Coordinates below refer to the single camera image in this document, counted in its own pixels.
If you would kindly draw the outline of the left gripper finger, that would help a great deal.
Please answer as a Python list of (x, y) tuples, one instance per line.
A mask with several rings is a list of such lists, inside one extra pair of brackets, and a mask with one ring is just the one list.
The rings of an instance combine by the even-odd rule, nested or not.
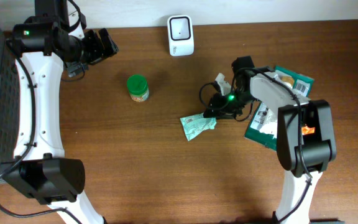
[(111, 36), (107, 29), (103, 28), (98, 31), (100, 39), (102, 41), (104, 50), (103, 56), (104, 58), (112, 57), (119, 52), (119, 48), (116, 43), (112, 40)]
[(88, 62), (98, 61), (104, 53), (104, 45), (101, 36), (94, 30), (87, 32)]

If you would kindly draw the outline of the green 3M glove packet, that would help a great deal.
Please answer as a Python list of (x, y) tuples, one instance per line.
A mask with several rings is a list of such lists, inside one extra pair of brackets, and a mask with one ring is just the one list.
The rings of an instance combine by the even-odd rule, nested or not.
[[(295, 80), (292, 89), (294, 89), (294, 91), (297, 94), (302, 95), (304, 97), (307, 97), (309, 95), (310, 90), (314, 83), (314, 80), (312, 78), (293, 72), (291, 70), (288, 70), (278, 65), (275, 66), (274, 73), (275, 73), (274, 75), (275, 78), (279, 78), (278, 76), (281, 75), (291, 76)], [(273, 136), (270, 134), (262, 134), (259, 131), (265, 121), (267, 110), (269, 108), (270, 107), (267, 106), (264, 101), (262, 100), (260, 101), (260, 105), (257, 107), (256, 111), (254, 112), (244, 137), (246, 139), (255, 141), (271, 150), (276, 151), (277, 138), (273, 138)]]

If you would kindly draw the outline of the teal foil sachet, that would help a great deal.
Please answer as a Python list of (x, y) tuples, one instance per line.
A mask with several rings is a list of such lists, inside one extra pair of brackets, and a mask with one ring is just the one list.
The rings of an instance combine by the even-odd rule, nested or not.
[(203, 131), (214, 129), (216, 118), (205, 118), (204, 113), (180, 118), (187, 141), (191, 141)]

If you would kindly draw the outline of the white Pantene tube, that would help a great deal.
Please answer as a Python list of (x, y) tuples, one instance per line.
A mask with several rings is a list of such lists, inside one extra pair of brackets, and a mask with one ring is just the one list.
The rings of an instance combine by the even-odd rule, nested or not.
[[(278, 76), (281, 81), (283, 81), (289, 88), (293, 88), (295, 80), (289, 75)], [(269, 108), (267, 110), (267, 115), (265, 121), (260, 128), (262, 134), (270, 134), (273, 138), (277, 137), (277, 117), (273, 114), (272, 110)]]

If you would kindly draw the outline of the green lid jar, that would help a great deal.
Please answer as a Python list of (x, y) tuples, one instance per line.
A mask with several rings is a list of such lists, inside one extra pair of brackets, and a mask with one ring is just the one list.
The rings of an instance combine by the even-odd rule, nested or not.
[(142, 75), (132, 75), (127, 79), (127, 89), (131, 98), (136, 102), (143, 102), (149, 98), (149, 86)]

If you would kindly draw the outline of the orange tissue pack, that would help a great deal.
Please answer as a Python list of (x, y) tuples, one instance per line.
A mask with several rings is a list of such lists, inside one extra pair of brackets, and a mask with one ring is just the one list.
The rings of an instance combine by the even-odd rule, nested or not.
[(309, 127), (307, 125), (304, 125), (302, 128), (301, 128), (301, 132), (302, 132), (302, 135), (309, 135), (309, 134), (314, 134), (316, 131), (315, 127)]

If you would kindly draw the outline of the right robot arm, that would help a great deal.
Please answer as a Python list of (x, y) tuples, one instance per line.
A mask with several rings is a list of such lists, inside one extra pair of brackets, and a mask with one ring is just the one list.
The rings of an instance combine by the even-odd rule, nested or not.
[(256, 67), (250, 56), (231, 64), (231, 82), (218, 76), (217, 91), (204, 117), (237, 119), (245, 105), (263, 103), (277, 117), (276, 153), (284, 169), (281, 200), (273, 223), (310, 223), (314, 190), (328, 164), (337, 155), (331, 107), (325, 100), (311, 100), (293, 89), (289, 75), (269, 66)]

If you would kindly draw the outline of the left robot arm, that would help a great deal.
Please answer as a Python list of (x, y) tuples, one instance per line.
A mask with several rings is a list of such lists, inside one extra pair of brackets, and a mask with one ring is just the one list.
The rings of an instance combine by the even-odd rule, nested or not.
[(36, 1), (35, 14), (12, 31), (7, 47), (19, 73), (19, 130), (14, 161), (2, 177), (27, 198), (46, 205), (66, 223), (104, 223), (85, 193), (85, 168), (67, 159), (59, 124), (64, 72), (81, 79), (91, 65), (118, 53), (106, 29), (86, 28), (73, 1)]

